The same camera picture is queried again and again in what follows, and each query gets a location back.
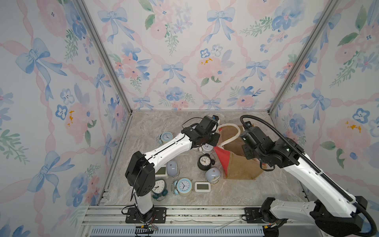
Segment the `white round clock with legs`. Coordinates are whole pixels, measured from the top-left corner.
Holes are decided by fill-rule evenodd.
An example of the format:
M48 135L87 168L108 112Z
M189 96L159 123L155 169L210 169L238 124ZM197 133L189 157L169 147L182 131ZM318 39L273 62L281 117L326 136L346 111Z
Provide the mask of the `white round clock with legs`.
M203 154L211 154L214 151L214 147L209 144L204 144L200 146L199 151L201 151Z

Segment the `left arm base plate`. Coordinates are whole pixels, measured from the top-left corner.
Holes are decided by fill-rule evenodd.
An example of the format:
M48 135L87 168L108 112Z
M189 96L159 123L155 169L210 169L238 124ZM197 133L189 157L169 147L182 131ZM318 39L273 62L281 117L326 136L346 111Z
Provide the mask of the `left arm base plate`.
M124 215L126 215L125 223L127 224L164 224L167 208L153 207L147 213L142 214L137 207L129 207Z

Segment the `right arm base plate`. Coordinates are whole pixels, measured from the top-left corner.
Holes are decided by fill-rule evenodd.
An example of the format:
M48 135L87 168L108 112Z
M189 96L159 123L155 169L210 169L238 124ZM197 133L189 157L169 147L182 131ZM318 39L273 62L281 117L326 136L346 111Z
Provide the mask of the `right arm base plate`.
M260 207L247 207L244 209L243 219L250 224L258 223L286 223L287 219L276 218L268 209L262 209Z

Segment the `grey blue oval clock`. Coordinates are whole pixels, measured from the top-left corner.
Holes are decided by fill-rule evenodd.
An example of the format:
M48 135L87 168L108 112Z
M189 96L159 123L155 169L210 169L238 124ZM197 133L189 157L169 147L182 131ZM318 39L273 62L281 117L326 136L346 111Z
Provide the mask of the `grey blue oval clock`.
M166 168L167 168L168 176L174 177L174 178L179 176L180 170L176 161L174 160L169 161L166 165Z

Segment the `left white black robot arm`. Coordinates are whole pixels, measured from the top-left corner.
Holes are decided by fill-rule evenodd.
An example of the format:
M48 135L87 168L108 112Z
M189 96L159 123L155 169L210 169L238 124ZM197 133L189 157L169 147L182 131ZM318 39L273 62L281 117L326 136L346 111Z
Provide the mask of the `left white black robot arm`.
M152 194L156 172L178 155L205 144L217 145L220 134L216 132L219 117L204 116L197 124L184 127L168 143L146 153L135 152L125 172L128 184L132 187L131 199L135 201L139 214L151 213L154 209Z

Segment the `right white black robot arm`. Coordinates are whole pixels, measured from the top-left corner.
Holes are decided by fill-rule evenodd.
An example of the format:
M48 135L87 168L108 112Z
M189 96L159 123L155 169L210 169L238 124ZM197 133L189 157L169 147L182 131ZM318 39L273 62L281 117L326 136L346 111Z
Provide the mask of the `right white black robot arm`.
M249 122L243 124L243 128L240 137L247 159L257 158L262 164L284 169L317 197L310 202L286 202L268 197L255 218L267 223L279 221L275 230L291 219L315 224L333 237L373 237L377 234L377 225L366 210L367 200L337 185L294 140L284 137L274 127L272 130L279 136L277 141L272 141Z

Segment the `light blue twin-bell clock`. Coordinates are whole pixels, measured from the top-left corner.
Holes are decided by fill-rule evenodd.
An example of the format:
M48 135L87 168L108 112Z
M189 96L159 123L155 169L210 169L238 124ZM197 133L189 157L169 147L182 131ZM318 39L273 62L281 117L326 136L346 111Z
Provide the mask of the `light blue twin-bell clock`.
M181 178L174 181L171 185L171 190L175 195L186 197L192 192L192 182L188 178Z

